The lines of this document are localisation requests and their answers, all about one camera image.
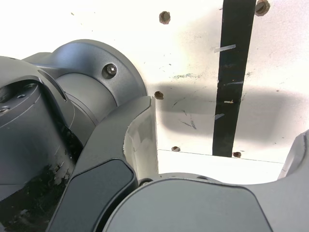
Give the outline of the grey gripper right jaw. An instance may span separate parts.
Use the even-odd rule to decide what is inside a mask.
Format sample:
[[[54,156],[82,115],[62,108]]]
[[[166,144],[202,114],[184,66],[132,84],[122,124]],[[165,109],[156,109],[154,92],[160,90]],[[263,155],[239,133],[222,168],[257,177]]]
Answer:
[[[296,137],[285,176],[256,185],[170,178],[129,194],[105,232],[306,232],[309,134]]]

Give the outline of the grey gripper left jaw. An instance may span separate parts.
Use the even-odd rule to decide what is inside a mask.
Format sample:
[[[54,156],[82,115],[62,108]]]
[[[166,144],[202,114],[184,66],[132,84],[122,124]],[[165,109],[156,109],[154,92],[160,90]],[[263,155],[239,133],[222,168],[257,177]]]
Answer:
[[[139,181],[157,174],[155,99],[140,97],[117,107],[95,127],[47,230],[101,231]]]

